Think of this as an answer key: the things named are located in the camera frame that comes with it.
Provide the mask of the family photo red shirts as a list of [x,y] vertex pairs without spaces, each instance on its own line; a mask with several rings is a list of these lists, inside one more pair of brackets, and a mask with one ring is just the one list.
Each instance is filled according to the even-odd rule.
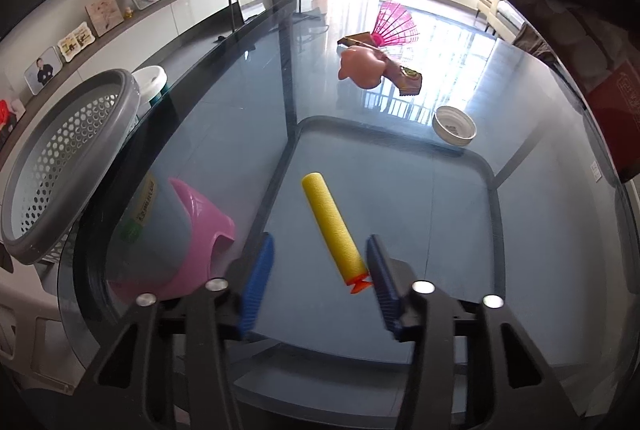
[[25,111],[20,98],[0,100],[0,146],[6,143]]

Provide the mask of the beige baby photo panel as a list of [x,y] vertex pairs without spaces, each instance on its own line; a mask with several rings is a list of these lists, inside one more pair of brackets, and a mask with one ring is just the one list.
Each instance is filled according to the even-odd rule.
[[116,0],[94,0],[85,8],[98,36],[103,36],[124,21]]

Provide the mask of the white round lid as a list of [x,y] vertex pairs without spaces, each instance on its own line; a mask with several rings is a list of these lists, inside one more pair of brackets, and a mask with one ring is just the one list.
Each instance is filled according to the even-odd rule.
[[464,111],[451,106],[440,106],[435,110],[432,127],[444,142],[457,147],[469,145],[477,134],[473,119]]

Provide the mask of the long white TV cabinet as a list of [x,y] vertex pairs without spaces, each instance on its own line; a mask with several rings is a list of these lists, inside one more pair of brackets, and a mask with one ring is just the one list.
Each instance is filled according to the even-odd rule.
[[111,68],[137,69],[171,41],[227,9],[238,0],[161,0],[137,12],[80,52],[27,103],[24,115],[1,148],[6,162],[29,125],[54,96],[86,78]]

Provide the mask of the white stool with teal legs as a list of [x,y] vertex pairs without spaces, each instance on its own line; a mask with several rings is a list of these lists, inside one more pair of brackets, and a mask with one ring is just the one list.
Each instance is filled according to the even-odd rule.
[[138,83],[141,101],[149,106],[156,104],[168,91],[167,74],[163,67],[144,67],[135,71],[132,76]]

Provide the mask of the pink pig toy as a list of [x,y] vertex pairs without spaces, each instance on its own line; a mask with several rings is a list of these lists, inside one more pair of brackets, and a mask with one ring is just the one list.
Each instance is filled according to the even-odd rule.
[[384,52],[363,46],[349,47],[341,52],[337,78],[341,81],[350,78],[359,88],[372,90],[380,85],[388,60]]

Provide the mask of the grey plastic step stool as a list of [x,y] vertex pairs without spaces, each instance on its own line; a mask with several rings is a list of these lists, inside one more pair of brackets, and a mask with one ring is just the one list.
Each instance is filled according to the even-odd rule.
[[58,298],[32,265],[1,254],[1,365],[21,387],[72,394],[84,373],[63,328]]

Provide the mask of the grey sofa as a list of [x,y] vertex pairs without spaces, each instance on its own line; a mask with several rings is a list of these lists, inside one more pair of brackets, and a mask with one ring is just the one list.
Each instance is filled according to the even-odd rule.
[[476,7],[476,14],[486,18],[485,31],[535,57],[547,50],[537,31],[506,0],[477,0]]

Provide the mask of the pink snack wrapper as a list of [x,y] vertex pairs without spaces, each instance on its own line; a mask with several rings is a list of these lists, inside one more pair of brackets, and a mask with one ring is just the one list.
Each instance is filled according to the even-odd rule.
[[341,81],[350,78],[359,88],[373,90],[382,83],[382,78],[387,78],[398,88],[400,96],[416,96],[421,92],[422,74],[388,57],[371,33],[344,36],[337,45],[343,47],[338,70]]

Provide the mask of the scalloped white photo frame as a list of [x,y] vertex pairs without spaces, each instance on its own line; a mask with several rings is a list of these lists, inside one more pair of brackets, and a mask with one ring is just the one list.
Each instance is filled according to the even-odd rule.
[[96,37],[85,21],[79,26],[66,34],[64,38],[56,42],[58,51],[62,58],[68,64],[71,62],[80,52],[96,41]]

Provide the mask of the pink folding fan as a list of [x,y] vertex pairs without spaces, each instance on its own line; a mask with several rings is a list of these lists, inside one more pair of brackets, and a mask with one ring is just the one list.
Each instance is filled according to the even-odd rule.
[[408,9],[388,0],[381,3],[370,35],[376,47],[404,45],[419,38],[416,24]]

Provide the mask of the grey perforated trash basket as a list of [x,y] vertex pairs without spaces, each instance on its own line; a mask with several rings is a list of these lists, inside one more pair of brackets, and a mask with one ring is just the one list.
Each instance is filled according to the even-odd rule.
[[53,251],[96,191],[141,99],[125,69],[93,75],[60,99],[18,153],[1,205],[6,252],[29,265]]

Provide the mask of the framed portrait man in black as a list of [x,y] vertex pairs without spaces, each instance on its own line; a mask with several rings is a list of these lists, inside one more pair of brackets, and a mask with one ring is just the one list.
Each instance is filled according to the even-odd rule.
[[25,70],[24,79],[32,95],[37,95],[55,75],[62,70],[63,60],[58,50],[51,46],[47,48]]

